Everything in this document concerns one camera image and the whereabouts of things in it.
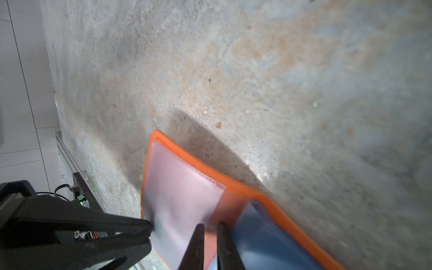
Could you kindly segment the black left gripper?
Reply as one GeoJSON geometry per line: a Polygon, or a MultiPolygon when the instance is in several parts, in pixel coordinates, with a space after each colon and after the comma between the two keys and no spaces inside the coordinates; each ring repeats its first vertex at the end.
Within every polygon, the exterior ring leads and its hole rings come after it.
{"type": "Polygon", "coordinates": [[[60,231],[151,234],[148,220],[116,216],[48,195],[37,196],[29,181],[1,184],[1,247],[58,244],[60,231]]]}

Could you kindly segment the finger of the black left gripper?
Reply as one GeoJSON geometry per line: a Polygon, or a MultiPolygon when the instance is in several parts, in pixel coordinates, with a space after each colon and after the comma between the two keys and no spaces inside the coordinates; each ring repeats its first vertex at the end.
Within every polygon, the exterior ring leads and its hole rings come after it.
{"type": "Polygon", "coordinates": [[[102,270],[128,270],[151,252],[145,236],[114,236],[65,244],[50,252],[50,269],[84,270],[105,263],[102,270]]]}

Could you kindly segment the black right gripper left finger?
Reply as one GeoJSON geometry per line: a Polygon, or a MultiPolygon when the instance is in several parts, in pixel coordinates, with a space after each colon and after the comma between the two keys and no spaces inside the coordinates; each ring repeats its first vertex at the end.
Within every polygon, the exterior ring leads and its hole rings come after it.
{"type": "Polygon", "coordinates": [[[204,240],[205,226],[200,223],[195,227],[178,270],[203,270],[204,240]]]}

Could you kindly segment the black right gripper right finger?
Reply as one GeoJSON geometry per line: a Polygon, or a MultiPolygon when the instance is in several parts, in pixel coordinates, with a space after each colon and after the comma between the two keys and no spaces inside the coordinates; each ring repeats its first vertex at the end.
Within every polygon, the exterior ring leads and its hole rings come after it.
{"type": "Polygon", "coordinates": [[[218,270],[245,270],[228,226],[220,222],[217,227],[218,270]]]}

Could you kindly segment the orange card holder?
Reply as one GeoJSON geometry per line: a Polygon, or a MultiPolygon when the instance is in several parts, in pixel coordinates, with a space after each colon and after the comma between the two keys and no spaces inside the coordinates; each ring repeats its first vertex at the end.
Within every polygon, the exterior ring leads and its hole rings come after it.
{"type": "Polygon", "coordinates": [[[264,193],[204,164],[161,131],[150,137],[142,217],[164,262],[180,266],[195,227],[205,226],[204,270],[217,270],[217,227],[225,223],[246,270],[339,270],[264,193]]]}

